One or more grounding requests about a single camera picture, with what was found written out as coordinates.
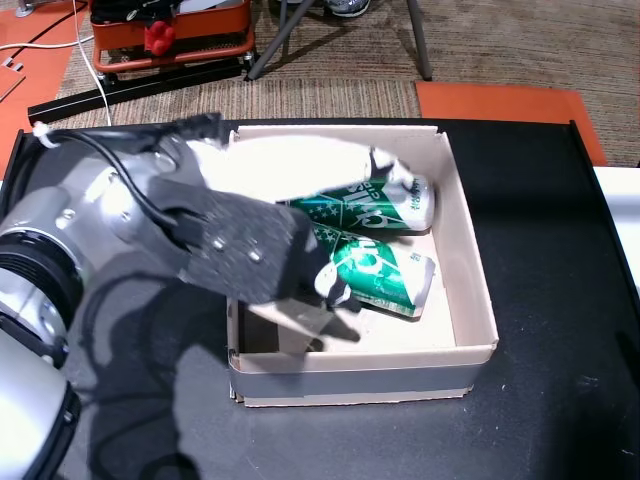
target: black tabletop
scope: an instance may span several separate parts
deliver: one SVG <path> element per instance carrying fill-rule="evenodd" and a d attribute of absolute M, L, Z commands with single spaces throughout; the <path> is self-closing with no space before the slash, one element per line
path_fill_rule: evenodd
<path fill-rule="evenodd" d="M 223 299 L 156 276 L 153 259 L 134 254 L 103 272 L 72 329 L 65 373 L 85 407 L 61 475 L 638 478 L 639 302 L 575 131 L 433 123 L 450 137 L 500 335 L 469 395 L 236 405 Z M 34 186 L 81 153 L 54 152 Z"/>

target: carpet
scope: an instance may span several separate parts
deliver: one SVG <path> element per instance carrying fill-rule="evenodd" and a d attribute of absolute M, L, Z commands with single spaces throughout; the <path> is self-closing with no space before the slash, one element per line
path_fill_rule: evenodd
<path fill-rule="evenodd" d="M 576 90 L 609 164 L 638 163 L 637 0 L 419 1 L 434 80 Z M 259 51 L 277 31 L 275 10 L 273 0 L 254 1 Z M 327 18 L 318 6 L 293 32 L 288 55 L 276 54 L 259 81 L 225 80 L 118 105 L 114 119 L 152 122 L 210 110 L 228 118 L 418 117 L 415 57 L 403 1 L 372 0 L 366 15 L 347 21 Z M 74 51 L 59 96 L 90 87 Z M 103 124 L 100 110 L 57 123 Z"/>

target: cardboard box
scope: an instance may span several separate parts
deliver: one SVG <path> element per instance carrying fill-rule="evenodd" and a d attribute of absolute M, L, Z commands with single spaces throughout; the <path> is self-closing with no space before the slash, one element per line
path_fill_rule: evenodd
<path fill-rule="evenodd" d="M 393 243 L 436 262 L 424 312 L 330 313 L 299 300 L 229 302 L 232 396 L 246 406 L 400 402 L 461 397 L 498 334 L 460 177 L 446 134 L 428 126 L 247 126 L 237 141 L 312 134 L 372 144 L 434 182 L 431 230 Z M 367 231 L 389 240 L 389 232 Z"/>

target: black cable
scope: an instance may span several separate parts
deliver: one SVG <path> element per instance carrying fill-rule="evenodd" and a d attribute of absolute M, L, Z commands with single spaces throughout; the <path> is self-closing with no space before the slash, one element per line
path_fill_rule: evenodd
<path fill-rule="evenodd" d="M 131 193 L 131 196 L 147 217 L 149 217 L 155 224 L 167 229 L 173 229 L 178 226 L 178 222 L 174 217 L 156 207 L 140 191 L 140 189 L 131 179 L 129 172 L 122 164 L 120 159 L 116 156 L 116 154 L 113 153 L 113 151 L 107 148 L 105 145 L 97 141 L 95 138 L 87 135 L 84 132 L 77 132 L 72 130 L 54 130 L 47 136 L 52 142 L 56 142 L 58 140 L 74 140 L 94 149 L 118 173 L 118 175 L 120 176 L 120 180 L 127 187 L 129 193 Z"/>
<path fill-rule="evenodd" d="M 78 12 L 81 12 L 82 10 L 84 10 L 85 8 L 87 8 L 87 6 L 89 5 L 87 2 L 83 2 L 81 0 L 74 0 L 76 1 L 76 3 L 81 3 L 82 5 L 77 9 Z M 40 37 L 42 37 L 44 34 L 48 33 L 49 31 L 51 31 L 52 29 L 54 29 L 55 27 L 57 27 L 58 25 L 60 25 L 62 22 L 64 22 L 65 20 L 67 20 L 68 18 L 73 17 L 75 14 L 74 12 L 68 13 L 67 15 L 65 15 L 64 17 L 60 18 L 59 20 L 56 20 L 55 22 L 53 22 L 51 25 L 49 25 L 47 28 L 45 28 L 44 30 L 42 30 L 40 33 L 38 33 L 35 37 L 33 37 L 31 40 L 29 40 L 28 42 L 25 43 L 34 43 L 36 40 L 38 40 Z M 16 51 L 16 53 L 14 53 L 13 55 L 11 55 L 11 58 L 15 59 L 18 55 L 20 55 L 20 53 L 22 53 L 22 51 L 24 49 L 26 49 L 28 47 L 20 47 L 18 48 L 18 50 Z"/>

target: cable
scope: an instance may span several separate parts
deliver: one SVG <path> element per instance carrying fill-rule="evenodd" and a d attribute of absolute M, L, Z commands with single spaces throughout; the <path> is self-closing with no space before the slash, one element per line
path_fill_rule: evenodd
<path fill-rule="evenodd" d="M 89 5 L 87 2 L 83 2 L 80 0 L 74 0 L 73 2 L 73 6 L 75 7 L 75 1 L 79 1 L 79 3 L 81 3 L 82 5 L 80 6 L 80 8 L 78 8 L 78 12 L 81 12 L 82 10 L 84 10 L 85 8 L 87 8 L 87 6 Z M 42 30 L 40 33 L 38 33 L 35 37 L 33 37 L 31 40 L 29 40 L 26 43 L 33 43 L 36 40 L 38 40 L 40 37 L 42 37 L 44 34 L 48 33 L 49 31 L 51 31 L 52 29 L 54 29 L 55 27 L 57 27 L 58 25 L 60 25 L 62 22 L 64 22 L 65 20 L 67 20 L 68 18 L 71 18 L 74 16 L 74 12 L 70 12 L 67 15 L 65 15 L 64 17 L 56 20 L 55 22 L 53 22 L 51 25 L 49 25 L 47 28 L 45 28 L 44 30 Z M 20 55 L 20 53 L 27 47 L 20 47 L 18 49 L 18 51 L 16 53 L 14 53 L 12 55 L 11 58 L 15 59 L 18 55 Z"/>
<path fill-rule="evenodd" d="M 127 171 L 126 167 L 122 164 L 120 159 L 113 153 L 112 150 L 105 145 L 97 141 L 95 138 L 87 135 L 84 132 L 77 132 L 71 130 L 54 130 L 48 134 L 52 141 L 58 140 L 74 140 L 76 142 L 83 143 L 96 152 L 98 152 L 114 170 L 120 176 L 120 181 L 131 193 L 131 196 L 140 207 L 140 210 L 149 217 L 155 224 L 164 227 L 166 229 L 173 229 L 178 226 L 178 222 L 171 215 L 163 212 L 156 207 L 151 201 L 140 191 L 138 186 L 134 183 Z"/>
<path fill-rule="evenodd" d="M 93 35 L 87 38 L 83 38 L 80 40 L 80 43 L 88 42 L 89 40 L 93 40 Z M 10 43 L 8 45 L 0 45 L 0 50 L 8 50 L 9 48 L 67 48 L 67 47 L 75 47 L 78 45 L 78 42 L 69 42 L 69 43 L 58 43 L 58 44 L 43 44 L 43 43 Z"/>
<path fill-rule="evenodd" d="M 104 100 L 105 113 L 107 115 L 107 125 L 111 126 L 111 113 L 109 112 L 109 102 L 107 102 L 107 96 L 104 93 L 102 84 L 100 83 L 100 80 L 98 80 L 98 76 L 96 75 L 96 72 L 93 71 L 93 67 L 89 63 L 87 54 L 84 52 L 84 48 L 82 47 L 82 42 L 80 41 L 80 27 L 78 26 L 78 10 L 76 9 L 75 0 L 72 3 L 73 3 L 73 14 L 74 14 L 73 23 L 76 27 L 76 41 L 78 42 L 80 55 L 82 55 L 82 59 L 84 60 L 84 63 L 87 66 L 87 69 L 89 70 L 89 73 L 91 74 L 91 78 L 93 78 L 93 81 L 95 82 L 96 86 L 98 87 L 98 90 L 100 91 L 100 95 L 102 95 L 102 100 Z"/>

